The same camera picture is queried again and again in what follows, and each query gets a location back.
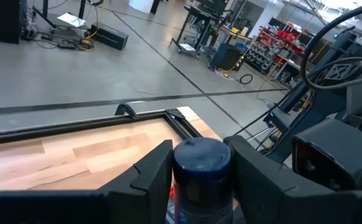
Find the computer monitor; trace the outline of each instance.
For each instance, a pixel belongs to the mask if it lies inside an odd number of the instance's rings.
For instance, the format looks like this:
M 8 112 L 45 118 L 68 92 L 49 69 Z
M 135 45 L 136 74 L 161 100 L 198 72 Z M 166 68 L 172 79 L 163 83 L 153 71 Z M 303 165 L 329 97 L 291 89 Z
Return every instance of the computer monitor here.
M 210 13 L 222 15 L 229 0 L 198 0 L 202 8 Z

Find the white paper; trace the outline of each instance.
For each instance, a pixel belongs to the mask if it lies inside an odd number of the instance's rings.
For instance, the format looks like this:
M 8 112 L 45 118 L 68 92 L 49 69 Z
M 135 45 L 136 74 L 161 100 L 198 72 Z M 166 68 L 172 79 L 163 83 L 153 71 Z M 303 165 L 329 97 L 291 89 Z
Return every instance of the white paper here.
M 79 17 L 76 17 L 69 13 L 65 13 L 64 15 L 59 16 L 58 19 L 62 20 L 63 22 L 67 22 L 74 27 L 81 27 L 86 23 L 85 20 L 80 19 Z
M 187 51 L 195 51 L 195 49 L 189 44 L 180 44 L 180 46 Z

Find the white wall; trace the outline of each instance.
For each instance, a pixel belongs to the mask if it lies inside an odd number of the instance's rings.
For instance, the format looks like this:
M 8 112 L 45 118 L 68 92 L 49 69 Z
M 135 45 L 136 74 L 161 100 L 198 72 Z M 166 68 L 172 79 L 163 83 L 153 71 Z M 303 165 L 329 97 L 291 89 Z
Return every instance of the white wall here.
M 259 34 L 260 26 L 265 26 L 268 24 L 271 18 L 276 18 L 281 12 L 282 8 L 285 6 L 285 4 L 280 1 L 276 1 L 275 4 L 263 0 L 249 0 L 249 2 L 264 8 L 264 11 L 257 20 L 257 23 L 251 29 L 249 37 L 257 36 Z

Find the spray can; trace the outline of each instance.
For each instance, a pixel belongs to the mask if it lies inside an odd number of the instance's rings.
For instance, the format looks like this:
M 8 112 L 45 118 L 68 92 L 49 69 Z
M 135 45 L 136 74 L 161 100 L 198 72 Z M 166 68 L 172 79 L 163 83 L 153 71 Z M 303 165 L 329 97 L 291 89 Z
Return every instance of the spray can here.
M 192 138 L 174 149 L 176 224 L 232 224 L 231 151 L 208 138 Z

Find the concrete floor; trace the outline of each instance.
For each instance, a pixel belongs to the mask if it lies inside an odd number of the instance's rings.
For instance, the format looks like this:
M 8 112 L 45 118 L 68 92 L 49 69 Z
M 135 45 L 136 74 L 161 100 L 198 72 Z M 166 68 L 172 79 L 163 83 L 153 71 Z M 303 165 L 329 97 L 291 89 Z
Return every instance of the concrete floor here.
M 42 1 L 35 0 L 37 7 Z M 63 0 L 51 0 L 56 6 Z M 196 60 L 178 54 L 174 45 L 187 12 L 183 1 L 161 2 L 156 15 L 147 15 L 128 6 L 127 0 L 107 2 L 102 22 L 129 34 L 123 51 L 96 43 L 92 52 L 43 49 L 35 42 L 20 45 L 0 43 L 0 108 L 24 108 L 33 105 L 68 104 L 86 101 L 109 101 L 108 105 L 64 110 L 44 110 L 29 113 L 0 114 L 0 131 L 79 119 L 111 116 L 119 100 L 147 98 L 147 102 L 133 103 L 136 111 L 191 107 L 219 136 L 234 134 L 242 126 L 267 110 L 258 100 L 256 91 L 264 83 L 254 75 L 248 85 L 226 80 L 209 71 L 205 58 Z M 79 3 L 69 0 L 50 12 L 78 13 Z M 96 13 L 86 7 L 87 24 L 96 22 Z M 247 66 L 230 73 L 238 78 L 256 73 Z M 274 83 L 264 83 L 263 90 L 279 89 Z M 206 93 L 218 93 L 216 96 Z M 161 96 L 179 96 L 163 100 Z M 284 91 L 259 94 L 273 102 Z M 256 133 L 265 128 L 262 122 L 248 131 Z

